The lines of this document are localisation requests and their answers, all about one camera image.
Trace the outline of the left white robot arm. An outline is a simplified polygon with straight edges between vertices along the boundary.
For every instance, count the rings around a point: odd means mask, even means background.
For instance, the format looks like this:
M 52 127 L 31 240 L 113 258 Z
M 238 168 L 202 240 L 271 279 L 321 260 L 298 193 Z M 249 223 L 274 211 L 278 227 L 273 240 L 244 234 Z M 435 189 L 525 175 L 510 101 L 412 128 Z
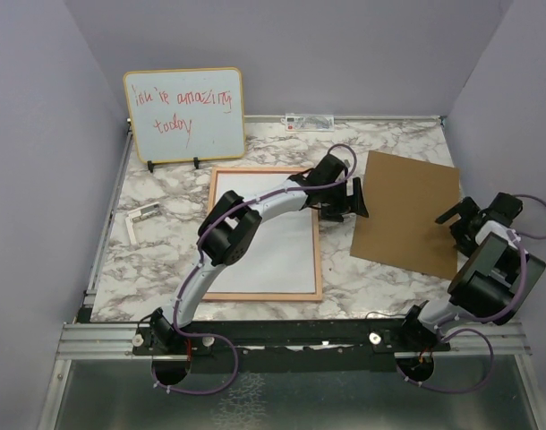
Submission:
M 358 158 L 350 152 L 352 165 L 332 154 L 329 148 L 313 168 L 288 176 L 272 189 L 243 197 L 234 190 L 225 192 L 198 229 L 198 259 L 176 288 L 173 301 L 149 316 L 153 342 L 161 351 L 178 351 L 187 339 L 202 338 L 183 328 L 193 316 L 210 286 L 221 272 L 239 262 L 250 248 L 261 224 L 289 212 L 314 209 L 328 220 L 341 222 L 354 214 L 367 218 L 361 180 L 354 176 Z

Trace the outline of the brown cardboard backing board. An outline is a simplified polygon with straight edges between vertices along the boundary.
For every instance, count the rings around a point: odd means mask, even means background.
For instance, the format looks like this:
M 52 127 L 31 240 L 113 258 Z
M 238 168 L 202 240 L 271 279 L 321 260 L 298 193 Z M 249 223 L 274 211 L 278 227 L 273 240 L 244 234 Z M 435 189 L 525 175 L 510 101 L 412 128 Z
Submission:
M 370 216 L 356 220 L 353 257 L 445 280 L 456 276 L 454 239 L 435 222 L 460 200 L 456 168 L 372 150 L 363 198 Z

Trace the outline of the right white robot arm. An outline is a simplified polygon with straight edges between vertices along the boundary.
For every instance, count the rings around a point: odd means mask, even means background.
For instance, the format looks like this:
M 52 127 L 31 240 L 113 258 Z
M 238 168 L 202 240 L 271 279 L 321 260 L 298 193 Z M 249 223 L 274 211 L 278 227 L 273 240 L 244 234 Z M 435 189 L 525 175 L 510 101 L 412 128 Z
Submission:
M 450 282 L 447 298 L 411 307 L 397 329 L 404 348 L 431 348 L 465 323 L 503 325 L 515 316 L 546 269 L 523 246 L 525 235 L 512 227 L 529 197 L 500 192 L 484 209 L 465 197 L 435 219 L 442 225 L 456 218 L 449 230 L 467 261 Z

